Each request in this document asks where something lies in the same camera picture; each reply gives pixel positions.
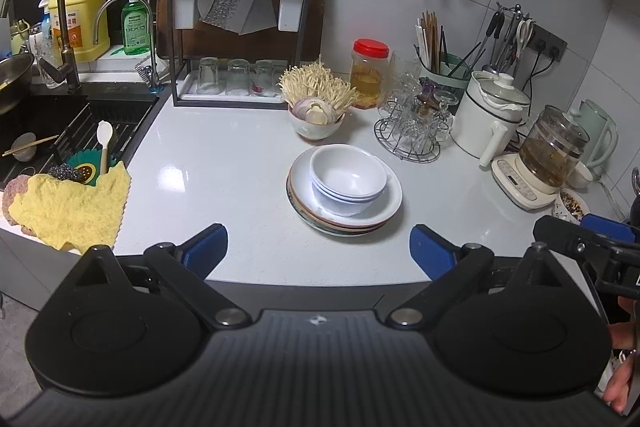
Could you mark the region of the person's right hand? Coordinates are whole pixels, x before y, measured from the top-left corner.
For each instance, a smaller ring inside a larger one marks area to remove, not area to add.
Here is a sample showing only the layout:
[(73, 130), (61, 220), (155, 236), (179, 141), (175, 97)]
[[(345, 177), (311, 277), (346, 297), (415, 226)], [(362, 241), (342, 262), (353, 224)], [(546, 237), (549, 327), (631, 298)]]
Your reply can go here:
[(634, 314), (636, 302), (626, 297), (617, 298), (618, 305), (634, 319), (627, 323), (608, 324), (608, 331), (612, 339), (612, 347), (618, 350), (634, 351), (620, 366), (615, 369), (606, 384), (603, 401), (608, 403), (616, 413), (623, 413), (629, 399), (632, 377), (634, 377), (634, 361), (638, 355), (639, 333), (637, 317)]

